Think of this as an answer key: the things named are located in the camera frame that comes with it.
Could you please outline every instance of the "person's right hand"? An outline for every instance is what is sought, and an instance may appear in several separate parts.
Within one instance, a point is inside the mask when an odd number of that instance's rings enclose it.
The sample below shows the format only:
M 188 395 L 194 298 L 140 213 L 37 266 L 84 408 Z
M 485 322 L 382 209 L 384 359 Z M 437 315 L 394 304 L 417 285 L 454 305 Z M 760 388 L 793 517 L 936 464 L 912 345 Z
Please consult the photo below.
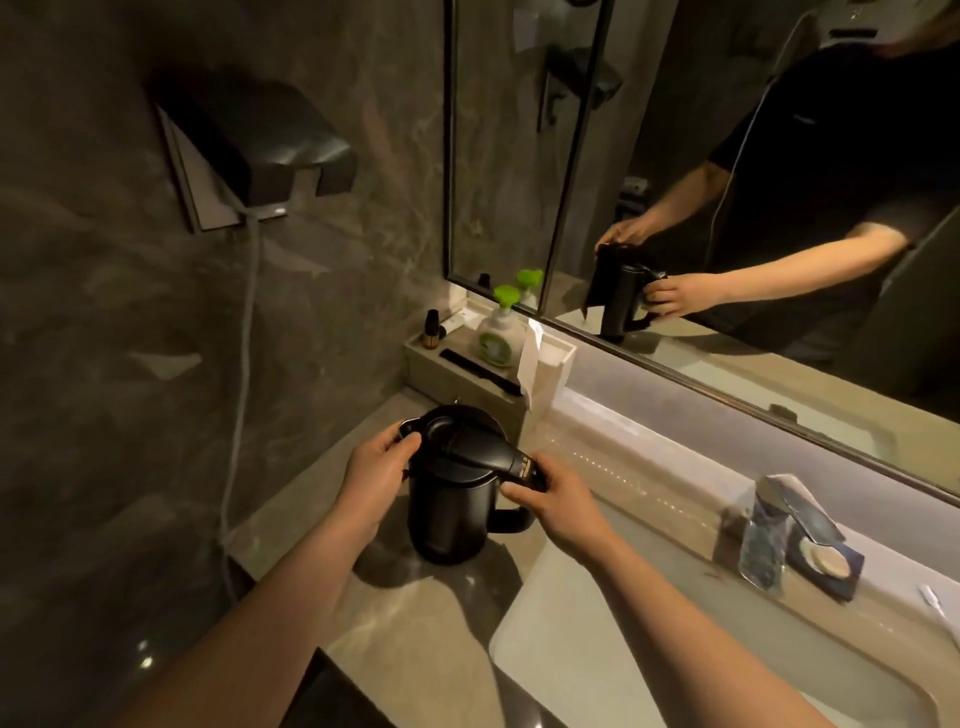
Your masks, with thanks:
M 610 228 L 603 233 L 603 237 L 593 246 L 593 253 L 596 255 L 600 246 L 610 243 L 627 243 L 628 245 L 642 245 L 654 231 L 651 229 L 650 221 L 644 219 L 646 215 L 632 217 L 629 220 L 621 220 L 613 223 Z
M 542 452 L 533 458 L 546 475 L 546 493 L 516 483 L 504 483 L 500 493 L 533 511 L 550 540 L 567 554 L 581 563 L 591 560 L 615 536 L 590 488 L 565 463 Z

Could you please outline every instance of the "person's left hand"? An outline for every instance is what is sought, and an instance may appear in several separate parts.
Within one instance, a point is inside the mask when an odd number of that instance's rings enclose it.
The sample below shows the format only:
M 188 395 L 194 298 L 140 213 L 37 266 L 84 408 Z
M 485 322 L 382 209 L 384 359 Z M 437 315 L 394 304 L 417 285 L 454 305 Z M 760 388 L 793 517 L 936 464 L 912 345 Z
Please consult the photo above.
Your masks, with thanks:
M 400 490 L 407 461 L 420 448 L 417 432 L 396 442 L 399 425 L 390 425 L 350 454 L 344 484 L 331 512 L 368 541 L 373 540 Z
M 724 302 L 721 279 L 713 273 L 688 273 L 655 280 L 643 288 L 643 306 L 661 319 L 675 319 Z

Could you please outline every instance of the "reflected kettle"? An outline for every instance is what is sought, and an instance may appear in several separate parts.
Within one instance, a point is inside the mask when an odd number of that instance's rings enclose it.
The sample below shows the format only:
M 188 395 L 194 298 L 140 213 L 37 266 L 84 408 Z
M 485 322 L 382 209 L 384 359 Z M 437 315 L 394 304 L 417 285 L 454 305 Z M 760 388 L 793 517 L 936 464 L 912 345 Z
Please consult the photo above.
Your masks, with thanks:
M 652 262 L 637 245 L 611 243 L 600 246 L 583 311 L 586 316 L 588 308 L 604 307 L 601 339 L 620 344 L 625 334 L 643 330 L 653 323 L 656 316 L 651 314 L 635 319 L 636 310 L 646 303 L 643 288 L 667 277 L 664 272 L 655 270 L 650 265 Z
M 477 407 L 445 404 L 400 425 L 399 436 L 419 432 L 410 459 L 407 527 L 414 548 L 434 564 L 461 564 L 476 556 L 488 533 L 519 533 L 534 516 L 526 508 L 499 509 L 506 481 L 546 491 L 540 467 L 507 441 L 500 423 Z

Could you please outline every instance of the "mirror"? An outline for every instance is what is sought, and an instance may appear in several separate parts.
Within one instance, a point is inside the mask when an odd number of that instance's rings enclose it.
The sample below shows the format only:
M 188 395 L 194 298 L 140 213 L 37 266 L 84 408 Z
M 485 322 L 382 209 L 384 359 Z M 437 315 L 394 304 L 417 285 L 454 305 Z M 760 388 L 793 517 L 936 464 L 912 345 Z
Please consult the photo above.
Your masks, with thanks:
M 521 305 L 535 311 L 599 6 L 596 0 L 451 6 L 448 277 L 486 290 L 516 286 Z M 608 75 L 604 83 L 604 93 L 615 95 L 618 79 Z
M 541 314 L 960 493 L 960 2 L 653 5 Z
M 450 5 L 451 280 L 960 494 L 960 0 Z

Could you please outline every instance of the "soap dispenser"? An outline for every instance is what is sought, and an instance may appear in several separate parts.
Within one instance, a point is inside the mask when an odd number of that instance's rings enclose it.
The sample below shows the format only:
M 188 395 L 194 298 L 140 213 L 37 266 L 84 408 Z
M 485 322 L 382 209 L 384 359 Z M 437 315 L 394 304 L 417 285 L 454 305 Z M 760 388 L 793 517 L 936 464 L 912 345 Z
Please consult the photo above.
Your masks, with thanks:
M 543 282 L 543 271 L 533 271 L 524 268 L 516 274 L 516 284 L 520 287 L 520 304 L 537 310 L 537 294 L 535 291 Z
M 499 307 L 477 327 L 477 349 L 480 358 L 493 366 L 512 367 L 520 360 L 526 338 L 526 328 L 512 309 L 520 292 L 512 285 L 498 285 L 493 297 Z

